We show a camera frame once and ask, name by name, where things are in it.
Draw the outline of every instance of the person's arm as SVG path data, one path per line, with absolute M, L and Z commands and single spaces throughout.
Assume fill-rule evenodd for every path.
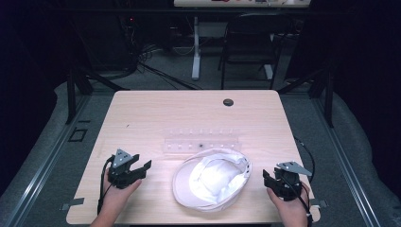
M 309 203 L 307 194 L 310 189 L 303 183 L 305 189 L 302 189 L 301 198 L 306 204 Z M 271 188 L 267 188 L 269 197 L 274 205 L 277 207 L 278 213 L 284 226 L 286 227 L 306 227 L 307 226 L 307 216 L 304 205 L 299 199 L 293 201 L 283 201 L 277 197 Z
M 111 184 L 107 180 L 108 172 L 109 169 L 107 169 L 104 177 L 103 191 L 105 192 L 105 197 L 103 205 L 101 207 L 100 213 L 92 222 L 92 227 L 113 226 L 121 211 L 124 209 L 128 198 L 142 182 L 142 180 L 139 179 L 130 186 L 124 189 L 119 189 L 110 186 Z

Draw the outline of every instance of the table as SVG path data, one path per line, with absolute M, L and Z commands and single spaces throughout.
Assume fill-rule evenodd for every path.
M 256 2 L 256 0 L 174 0 L 174 7 L 181 8 L 296 8 L 307 9 L 311 0 L 267 0 Z M 194 19 L 194 63 L 192 66 L 192 79 L 200 78 L 201 54 L 199 49 L 199 26 L 198 17 Z M 265 72 L 268 79 L 272 76 L 270 66 L 265 65 Z
M 230 98 L 234 105 L 225 106 Z M 253 163 L 253 172 L 238 200 L 224 211 L 202 213 L 178 204 L 172 193 L 177 167 L 191 155 L 167 152 L 169 131 L 236 131 L 240 151 Z M 106 160 L 121 148 L 140 154 L 132 165 L 152 160 L 141 186 L 130 197 L 116 223 L 128 224 L 210 224 L 273 223 L 279 215 L 266 193 L 262 170 L 273 174 L 276 163 L 302 164 L 284 112 L 275 91 L 122 91 L 114 95 L 70 207 L 70 224 L 87 224 L 96 217 L 100 173 Z M 312 207 L 319 220 L 318 208 Z

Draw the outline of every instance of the gray carpet floor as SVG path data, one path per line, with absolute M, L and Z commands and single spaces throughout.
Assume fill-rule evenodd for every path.
M 294 45 L 295 42 L 288 40 L 274 89 L 287 84 L 284 74 Z M 207 43 L 202 46 L 200 79 L 197 81 L 191 79 L 193 52 L 183 54 L 189 52 L 188 49 L 154 51 L 148 55 L 145 64 L 202 89 L 219 89 L 219 50 Z M 266 83 L 261 81 L 239 81 L 239 78 L 250 76 L 263 78 L 264 72 L 257 71 L 257 68 L 238 71 L 233 67 L 228 70 L 233 81 L 227 83 L 227 89 L 267 88 Z M 110 73 L 102 75 L 106 78 L 113 76 Z M 51 119 L 0 199 L 0 226 L 69 226 L 65 221 L 67 211 L 61 210 L 61 205 L 74 198 L 113 98 L 110 88 L 95 80 L 91 82 L 95 88 L 91 96 L 82 96 L 77 92 L 78 115 L 70 125 L 64 124 L 68 114 L 66 84 L 56 89 L 59 99 Z M 184 89 L 178 84 L 172 86 L 141 67 L 132 75 L 113 79 L 113 82 L 132 90 Z M 294 136 L 304 142 L 315 159 L 316 173 L 311 183 L 314 194 L 328 203 L 327 207 L 321 209 L 322 217 L 314 226 L 401 226 L 400 201 L 377 178 L 369 142 L 357 120 L 340 97 L 335 96 L 335 127 L 328 128 L 322 118 L 322 102 L 308 97 L 308 86 L 304 84 L 289 94 L 281 95 L 281 99 Z M 83 140 L 68 141 L 76 129 L 86 130 Z M 311 168 L 311 160 L 305 149 L 299 146 L 299 151 L 305 167 Z M 53 161 L 51 165 L 44 165 L 49 158 Z M 43 184 L 32 187 L 35 185 L 32 182 L 38 178 Z M 36 193 L 30 197 L 28 189 L 31 187 L 36 188 Z

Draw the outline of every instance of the chair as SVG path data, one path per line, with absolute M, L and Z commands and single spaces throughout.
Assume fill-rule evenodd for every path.
M 270 89 L 273 87 L 282 43 L 291 29 L 292 22 L 286 15 L 245 13 L 230 20 L 224 34 L 224 44 L 218 70 L 221 67 L 221 90 L 227 64 L 273 65 Z

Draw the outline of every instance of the person's right hand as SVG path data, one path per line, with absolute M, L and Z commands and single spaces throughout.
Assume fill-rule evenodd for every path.
M 305 189 L 301 191 L 301 198 L 304 200 L 305 204 L 309 204 L 308 196 L 310 189 L 306 184 L 302 183 Z M 307 216 L 304 205 L 297 198 L 292 201 L 283 201 L 277 197 L 271 188 L 267 188 L 269 197 L 274 205 L 277 207 L 278 213 L 284 226 L 286 227 L 306 227 L 307 226 Z

